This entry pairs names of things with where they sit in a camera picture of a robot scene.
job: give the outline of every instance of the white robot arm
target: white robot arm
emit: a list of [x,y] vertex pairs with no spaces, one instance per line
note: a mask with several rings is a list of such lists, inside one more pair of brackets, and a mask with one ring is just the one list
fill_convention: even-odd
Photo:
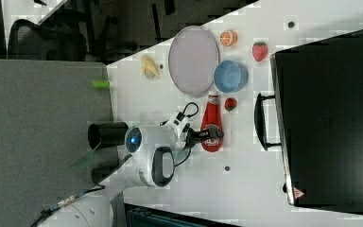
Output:
[[111,200],[128,187],[168,185],[177,166],[174,157],[178,151],[185,148],[191,151],[200,141],[223,136],[221,131],[190,129],[192,115],[175,112],[161,126],[130,128],[125,136],[129,155],[123,164],[98,186],[42,212],[32,227],[112,227]]

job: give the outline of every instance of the blue bowl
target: blue bowl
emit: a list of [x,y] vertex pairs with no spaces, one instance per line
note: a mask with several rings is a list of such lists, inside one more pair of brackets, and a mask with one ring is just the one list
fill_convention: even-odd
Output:
[[215,85],[223,93],[240,91],[249,80],[249,72],[244,65],[235,61],[223,61],[215,70]]

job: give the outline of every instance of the red bottle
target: red bottle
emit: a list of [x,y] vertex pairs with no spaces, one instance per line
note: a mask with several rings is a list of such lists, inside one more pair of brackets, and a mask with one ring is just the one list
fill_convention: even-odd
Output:
[[[202,119],[201,130],[215,128],[222,131],[222,121],[220,119],[220,98],[217,92],[209,92],[207,107]],[[223,138],[208,139],[201,142],[202,147],[210,152],[216,152],[222,147]]]

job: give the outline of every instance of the black cylinder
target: black cylinder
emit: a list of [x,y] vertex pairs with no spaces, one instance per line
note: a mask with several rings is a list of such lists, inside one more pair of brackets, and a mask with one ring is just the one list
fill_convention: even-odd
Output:
[[92,149],[124,145],[128,128],[125,122],[92,124],[88,128],[88,143]]

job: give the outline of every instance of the red fruit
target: red fruit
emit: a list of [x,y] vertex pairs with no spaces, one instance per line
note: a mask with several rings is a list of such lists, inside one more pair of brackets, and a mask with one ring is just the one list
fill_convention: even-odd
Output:
[[255,43],[252,46],[252,55],[256,61],[262,61],[268,54],[268,47],[265,43]]
[[225,101],[225,109],[226,111],[230,112],[232,110],[234,110],[234,108],[237,106],[237,100],[235,100],[232,97],[229,97],[228,99],[226,99]]

